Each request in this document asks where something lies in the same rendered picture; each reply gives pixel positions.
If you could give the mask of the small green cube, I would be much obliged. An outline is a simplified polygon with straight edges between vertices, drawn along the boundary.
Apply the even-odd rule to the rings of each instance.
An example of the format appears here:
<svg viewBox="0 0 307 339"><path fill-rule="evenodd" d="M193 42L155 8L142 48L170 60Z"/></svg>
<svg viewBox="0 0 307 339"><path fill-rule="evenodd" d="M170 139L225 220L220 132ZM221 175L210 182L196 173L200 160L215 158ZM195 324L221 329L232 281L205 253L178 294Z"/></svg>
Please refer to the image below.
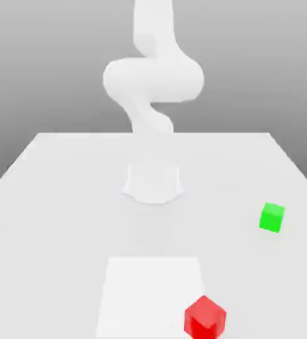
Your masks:
<svg viewBox="0 0 307 339"><path fill-rule="evenodd" d="M259 220L259 227L264 230L279 233L285 208L274 203L265 203Z"/></svg>

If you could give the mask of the small red cube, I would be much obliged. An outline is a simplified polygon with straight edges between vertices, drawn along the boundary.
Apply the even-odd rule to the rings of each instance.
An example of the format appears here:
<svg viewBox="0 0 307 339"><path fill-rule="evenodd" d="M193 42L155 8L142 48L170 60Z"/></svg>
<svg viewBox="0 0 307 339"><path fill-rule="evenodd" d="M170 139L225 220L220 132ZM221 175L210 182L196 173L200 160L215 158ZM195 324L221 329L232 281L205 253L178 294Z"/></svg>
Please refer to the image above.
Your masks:
<svg viewBox="0 0 307 339"><path fill-rule="evenodd" d="M203 295L185 310L184 331L192 339L218 339L226 323L226 311Z"/></svg>

